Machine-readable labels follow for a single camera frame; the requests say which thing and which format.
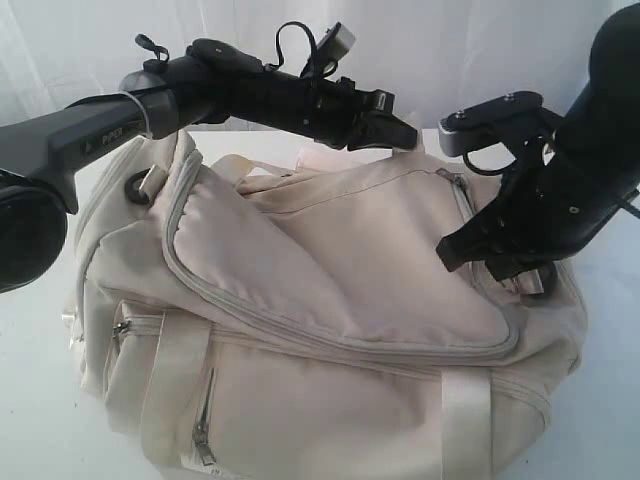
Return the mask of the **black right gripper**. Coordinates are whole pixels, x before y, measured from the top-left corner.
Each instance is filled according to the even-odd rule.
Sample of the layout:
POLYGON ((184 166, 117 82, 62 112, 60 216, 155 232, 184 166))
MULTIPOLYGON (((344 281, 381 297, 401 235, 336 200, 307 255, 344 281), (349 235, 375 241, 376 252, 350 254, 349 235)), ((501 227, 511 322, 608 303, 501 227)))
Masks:
POLYGON ((553 137, 550 162, 512 180, 483 211, 443 237, 448 272, 489 261, 496 281, 582 250, 621 210, 635 212, 635 116, 584 107, 553 137))

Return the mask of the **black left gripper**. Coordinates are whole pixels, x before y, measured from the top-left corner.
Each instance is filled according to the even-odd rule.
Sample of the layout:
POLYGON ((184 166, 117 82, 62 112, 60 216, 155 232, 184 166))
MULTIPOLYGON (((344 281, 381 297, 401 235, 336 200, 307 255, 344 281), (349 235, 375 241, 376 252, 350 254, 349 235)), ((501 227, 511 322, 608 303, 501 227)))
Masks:
POLYGON ((390 114, 388 92, 358 90, 347 77, 334 82, 274 74, 259 103, 260 124, 334 149, 412 150, 417 145, 417 130, 390 114))

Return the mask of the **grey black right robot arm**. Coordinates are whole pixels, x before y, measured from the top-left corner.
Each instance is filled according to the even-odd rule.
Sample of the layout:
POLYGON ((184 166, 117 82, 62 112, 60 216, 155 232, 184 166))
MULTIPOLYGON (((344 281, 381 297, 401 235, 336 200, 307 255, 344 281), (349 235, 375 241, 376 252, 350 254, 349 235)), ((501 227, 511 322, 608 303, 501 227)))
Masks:
POLYGON ((482 261, 504 280, 575 255, 618 211, 639 214, 639 6, 601 26, 589 80, 565 115, 517 91, 452 113, 439 128, 447 156, 501 179, 494 199, 439 242, 448 271, 482 261))

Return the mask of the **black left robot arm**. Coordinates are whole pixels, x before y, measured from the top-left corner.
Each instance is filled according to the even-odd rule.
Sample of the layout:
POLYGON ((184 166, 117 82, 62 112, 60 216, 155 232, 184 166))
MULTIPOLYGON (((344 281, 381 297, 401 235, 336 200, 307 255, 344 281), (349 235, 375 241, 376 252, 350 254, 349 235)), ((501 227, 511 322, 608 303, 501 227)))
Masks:
POLYGON ((298 75, 213 39, 195 40, 178 58, 145 35, 136 41, 151 58, 121 92, 2 128, 3 291, 30 284, 56 261, 78 210, 76 174, 137 136, 160 140, 235 117, 337 150, 416 145, 416 130, 393 113, 392 94, 333 79, 350 48, 333 35, 310 42, 298 75))

